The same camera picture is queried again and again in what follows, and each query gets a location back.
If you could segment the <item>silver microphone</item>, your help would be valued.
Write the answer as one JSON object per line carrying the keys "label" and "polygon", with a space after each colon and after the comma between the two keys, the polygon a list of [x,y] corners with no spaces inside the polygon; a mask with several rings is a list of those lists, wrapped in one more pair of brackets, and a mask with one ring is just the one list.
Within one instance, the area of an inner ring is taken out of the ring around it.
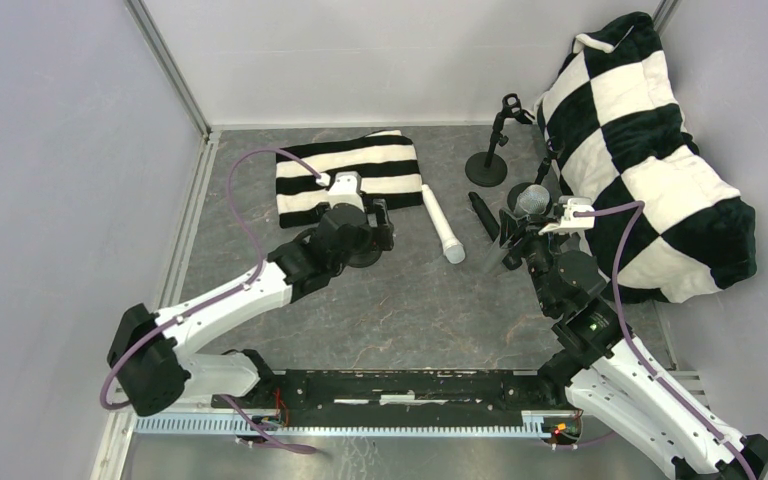
{"label": "silver microphone", "polygon": [[529,184],[516,198],[514,209],[502,208],[498,216],[487,207],[476,208],[479,221],[493,241],[481,266],[483,274],[493,272],[499,265],[516,270],[523,265],[525,237],[530,227],[544,220],[551,202],[547,188]]}

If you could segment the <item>black mic stand front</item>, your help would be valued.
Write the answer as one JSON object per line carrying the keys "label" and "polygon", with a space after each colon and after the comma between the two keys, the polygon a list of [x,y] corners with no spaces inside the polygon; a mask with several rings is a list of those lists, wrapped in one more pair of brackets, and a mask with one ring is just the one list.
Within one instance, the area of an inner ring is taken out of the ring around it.
{"label": "black mic stand front", "polygon": [[321,223],[299,233],[299,242],[322,265],[342,271],[346,266],[366,268],[376,263],[383,251],[392,247],[391,239],[382,242],[377,230],[368,226],[333,226]]}

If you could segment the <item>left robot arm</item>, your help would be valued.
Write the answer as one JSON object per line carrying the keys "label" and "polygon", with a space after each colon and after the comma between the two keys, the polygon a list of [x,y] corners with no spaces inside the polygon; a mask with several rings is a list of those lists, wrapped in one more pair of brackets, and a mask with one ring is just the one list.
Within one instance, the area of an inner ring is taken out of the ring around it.
{"label": "left robot arm", "polygon": [[393,246],[385,200],[362,208],[338,204],[324,211],[316,227],[232,281],[157,311],[142,303],[129,307],[107,354],[102,406],[130,407],[148,417],[183,398],[248,394],[266,376],[253,355],[203,354],[202,348],[248,320],[327,287],[347,267],[374,264]]}

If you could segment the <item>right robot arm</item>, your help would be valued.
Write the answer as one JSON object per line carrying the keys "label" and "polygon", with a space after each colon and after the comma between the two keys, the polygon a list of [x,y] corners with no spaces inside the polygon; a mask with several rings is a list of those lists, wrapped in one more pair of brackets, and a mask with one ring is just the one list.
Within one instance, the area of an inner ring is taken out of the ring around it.
{"label": "right robot arm", "polygon": [[560,252],[551,239],[583,232],[597,218],[630,212],[635,225],[644,204],[596,210],[567,198],[559,214],[499,212],[499,248],[517,247],[544,313],[563,346],[538,374],[574,408],[596,417],[635,446],[668,479],[762,479],[768,439],[745,435],[696,399],[632,333],[621,300],[608,305],[595,259]]}

